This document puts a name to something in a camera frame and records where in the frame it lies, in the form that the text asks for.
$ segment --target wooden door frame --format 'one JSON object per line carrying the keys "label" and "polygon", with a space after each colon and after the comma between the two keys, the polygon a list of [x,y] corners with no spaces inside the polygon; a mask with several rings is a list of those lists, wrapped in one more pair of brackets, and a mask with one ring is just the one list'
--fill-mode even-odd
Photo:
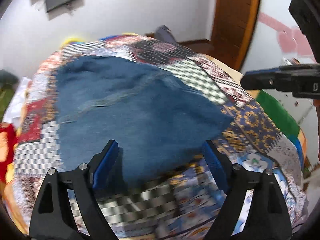
{"label": "wooden door frame", "polygon": [[[259,7],[260,7],[261,0],[251,0],[250,12],[247,27],[244,31],[244,38],[242,40],[239,53],[233,68],[237,71],[241,70],[241,67],[244,63],[245,56],[249,50],[250,43],[252,41],[254,29],[258,19]],[[218,26],[217,23],[220,16],[220,0],[216,0],[216,8],[215,8],[215,15],[214,15],[214,22],[212,26],[212,34],[211,34],[211,41],[213,41],[217,35]]]}

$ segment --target metal screw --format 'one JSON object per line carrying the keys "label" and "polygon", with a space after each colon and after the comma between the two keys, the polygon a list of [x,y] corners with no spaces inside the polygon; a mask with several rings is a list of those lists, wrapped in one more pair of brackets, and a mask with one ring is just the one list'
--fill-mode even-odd
{"label": "metal screw", "polygon": [[239,170],[242,168],[242,166],[241,166],[239,163],[235,163],[235,164],[233,164],[232,166],[233,166],[233,168],[234,168],[235,170],[237,170],[237,171],[239,171]]}
{"label": "metal screw", "polygon": [[88,167],[88,165],[86,163],[81,163],[79,165],[79,169],[81,169],[81,170],[85,170],[87,167]]}
{"label": "metal screw", "polygon": [[49,175],[52,175],[52,174],[54,174],[55,172],[56,172],[55,169],[50,169],[50,170],[48,170],[48,174],[49,174]]}
{"label": "metal screw", "polygon": [[272,170],[270,170],[270,169],[266,169],[266,174],[268,174],[268,175],[272,175],[272,174],[273,174],[273,171],[272,171]]}

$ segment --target blue cloth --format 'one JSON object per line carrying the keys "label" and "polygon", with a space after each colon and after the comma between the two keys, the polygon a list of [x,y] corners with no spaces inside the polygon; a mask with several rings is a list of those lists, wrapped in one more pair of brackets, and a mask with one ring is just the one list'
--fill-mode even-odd
{"label": "blue cloth", "polygon": [[232,117],[170,72],[118,57],[80,57],[56,75],[60,154],[67,170],[88,163],[109,139],[122,148],[108,192],[189,162]]}
{"label": "blue cloth", "polygon": [[303,158],[303,151],[302,151],[302,147],[301,147],[301,143],[300,143],[299,139],[294,135],[289,135],[288,139],[297,148],[297,153],[298,153],[298,157],[299,157],[299,161],[300,161],[300,166],[303,167],[304,158]]}
{"label": "blue cloth", "polygon": [[111,35],[111,36],[107,36],[107,37],[104,37],[104,38],[101,38],[99,39],[99,41],[106,41],[106,40],[109,40],[109,39],[112,39],[112,38],[115,38],[115,37],[119,37],[120,35]]}

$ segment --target black bracket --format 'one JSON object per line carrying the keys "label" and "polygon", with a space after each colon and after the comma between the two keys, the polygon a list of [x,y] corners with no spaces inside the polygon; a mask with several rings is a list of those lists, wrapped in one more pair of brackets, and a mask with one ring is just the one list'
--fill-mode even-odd
{"label": "black bracket", "polygon": [[320,99],[320,64],[301,64],[247,71],[241,79],[245,90],[277,89],[296,98]]}
{"label": "black bracket", "polygon": [[[103,187],[118,156],[118,144],[110,140],[100,154],[80,164],[73,171],[50,169],[38,193],[30,222],[29,234],[37,240],[117,240],[104,218],[94,190]],[[204,158],[217,185],[227,198],[204,240],[277,239],[292,235],[290,218],[281,189],[273,172],[246,171],[219,153],[211,141],[204,143]],[[87,236],[78,231],[68,198],[73,189]],[[254,189],[249,215],[241,233],[232,235],[247,190]]]}
{"label": "black bracket", "polygon": [[[228,187],[219,215],[204,240],[290,239],[292,228],[288,209],[272,170],[265,169],[262,173],[247,171],[240,164],[232,165],[225,154],[219,153],[212,141],[208,140],[205,144],[223,167]],[[208,155],[208,152],[204,153],[205,160]],[[254,192],[244,230],[231,236],[249,189]]]}

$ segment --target white wall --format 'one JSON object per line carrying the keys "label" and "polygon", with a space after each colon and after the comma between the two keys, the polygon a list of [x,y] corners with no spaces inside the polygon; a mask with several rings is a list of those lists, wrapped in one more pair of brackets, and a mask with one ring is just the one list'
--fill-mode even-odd
{"label": "white wall", "polygon": [[[288,10],[290,3],[291,0],[261,0],[259,12],[273,17],[288,27],[298,26]],[[308,57],[299,58],[297,53],[284,54],[277,40],[277,31],[258,22],[241,72],[280,66],[283,57],[289,59],[295,57],[302,63],[313,63]],[[281,93],[276,90],[266,90],[266,92],[279,100],[296,121],[302,118],[312,104],[308,99],[293,98],[290,93]],[[307,156],[310,163],[315,164],[319,162],[318,123],[315,108],[300,126],[307,138]]]}
{"label": "white wall", "polygon": [[164,24],[178,41],[205,39],[215,6],[215,0],[83,0],[71,16],[65,8],[46,14],[42,0],[33,2],[13,0],[0,20],[0,66],[19,78],[31,77],[68,37],[143,35]]}
{"label": "white wall", "polygon": [[[259,12],[273,17],[288,27],[298,26],[289,12],[290,3],[291,0],[261,0]],[[284,55],[277,41],[277,31],[257,22],[241,72],[277,67],[284,56],[297,57],[296,54]]]}
{"label": "white wall", "polygon": [[214,16],[216,11],[216,4],[217,4],[217,0],[209,0],[208,17],[207,17],[206,34],[205,34],[205,38],[209,41],[211,40],[212,27],[213,27]]}

